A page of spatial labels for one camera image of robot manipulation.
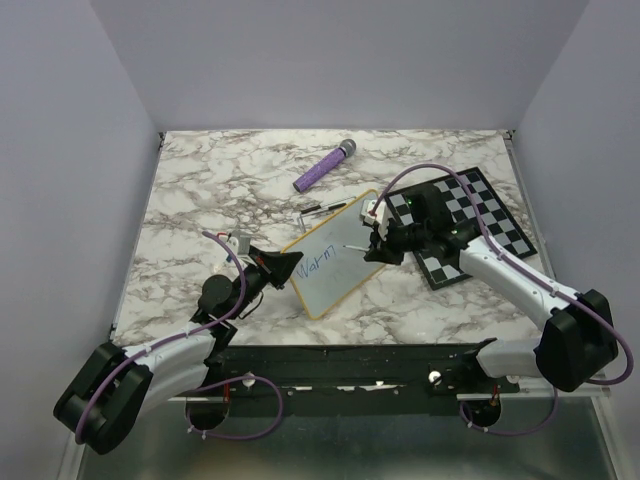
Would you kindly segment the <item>yellow framed whiteboard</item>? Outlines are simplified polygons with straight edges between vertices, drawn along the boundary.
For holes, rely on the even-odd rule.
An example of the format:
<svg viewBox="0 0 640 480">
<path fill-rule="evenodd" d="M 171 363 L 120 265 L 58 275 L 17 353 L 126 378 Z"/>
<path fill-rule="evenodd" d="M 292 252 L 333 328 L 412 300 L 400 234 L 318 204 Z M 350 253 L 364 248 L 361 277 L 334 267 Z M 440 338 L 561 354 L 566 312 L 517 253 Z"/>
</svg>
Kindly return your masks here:
<svg viewBox="0 0 640 480">
<path fill-rule="evenodd" d="M 365 201 L 377 197 L 376 191 L 365 191 L 283 248 L 304 254 L 290 280 L 309 318 L 321 318 L 384 267 L 343 248 L 368 247 L 370 229 L 362 225 L 360 212 Z"/>
</svg>

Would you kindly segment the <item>white marker pen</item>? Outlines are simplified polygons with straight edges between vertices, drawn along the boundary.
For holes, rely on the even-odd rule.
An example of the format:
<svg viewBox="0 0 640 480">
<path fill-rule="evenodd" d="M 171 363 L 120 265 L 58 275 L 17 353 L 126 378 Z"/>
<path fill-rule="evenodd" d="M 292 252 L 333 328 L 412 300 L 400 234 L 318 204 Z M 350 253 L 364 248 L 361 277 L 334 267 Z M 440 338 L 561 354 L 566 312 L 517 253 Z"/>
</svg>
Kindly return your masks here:
<svg viewBox="0 0 640 480">
<path fill-rule="evenodd" d="M 346 249 L 349 249 L 349 250 L 358 251 L 358 252 L 363 252 L 363 253 L 368 252 L 368 248 L 354 246 L 354 245 L 343 245 L 343 248 L 346 248 Z"/>
</svg>

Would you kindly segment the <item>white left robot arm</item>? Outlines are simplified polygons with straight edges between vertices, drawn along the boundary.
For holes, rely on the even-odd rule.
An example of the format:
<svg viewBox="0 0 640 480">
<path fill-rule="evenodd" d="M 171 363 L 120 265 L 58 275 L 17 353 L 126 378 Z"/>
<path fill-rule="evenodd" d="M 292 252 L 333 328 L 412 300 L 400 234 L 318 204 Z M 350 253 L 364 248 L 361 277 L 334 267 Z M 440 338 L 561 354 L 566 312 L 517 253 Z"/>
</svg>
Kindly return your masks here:
<svg viewBox="0 0 640 480">
<path fill-rule="evenodd" d="M 282 289 L 303 258 L 300 252 L 256 247 L 247 253 L 246 263 L 230 257 L 239 269 L 235 279 L 215 274 L 203 283 L 195 314 L 176 333 L 126 348 L 108 341 L 92 352 L 53 409 L 77 443 L 106 454 L 157 405 L 180 393 L 209 395 L 220 387 L 222 372 L 209 360 L 235 335 L 232 320 L 266 286 Z"/>
</svg>

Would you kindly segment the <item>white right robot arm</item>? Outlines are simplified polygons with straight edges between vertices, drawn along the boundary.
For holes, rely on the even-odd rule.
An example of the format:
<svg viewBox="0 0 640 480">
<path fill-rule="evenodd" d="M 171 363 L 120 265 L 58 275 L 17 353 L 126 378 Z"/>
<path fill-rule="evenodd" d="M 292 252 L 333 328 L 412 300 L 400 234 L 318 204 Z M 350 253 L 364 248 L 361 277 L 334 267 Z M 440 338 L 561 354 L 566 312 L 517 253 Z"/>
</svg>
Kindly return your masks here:
<svg viewBox="0 0 640 480">
<path fill-rule="evenodd" d="M 609 303 L 598 291 L 561 285 L 499 246 L 477 220 L 456 221 L 435 186 L 412 190 L 405 204 L 409 224 L 396 222 L 382 199 L 362 207 L 360 218 L 372 230 L 365 261 L 399 265 L 406 253 L 425 251 L 496 290 L 541 332 L 537 339 L 483 341 L 460 367 L 467 389 L 520 376 L 572 392 L 617 357 Z"/>
</svg>

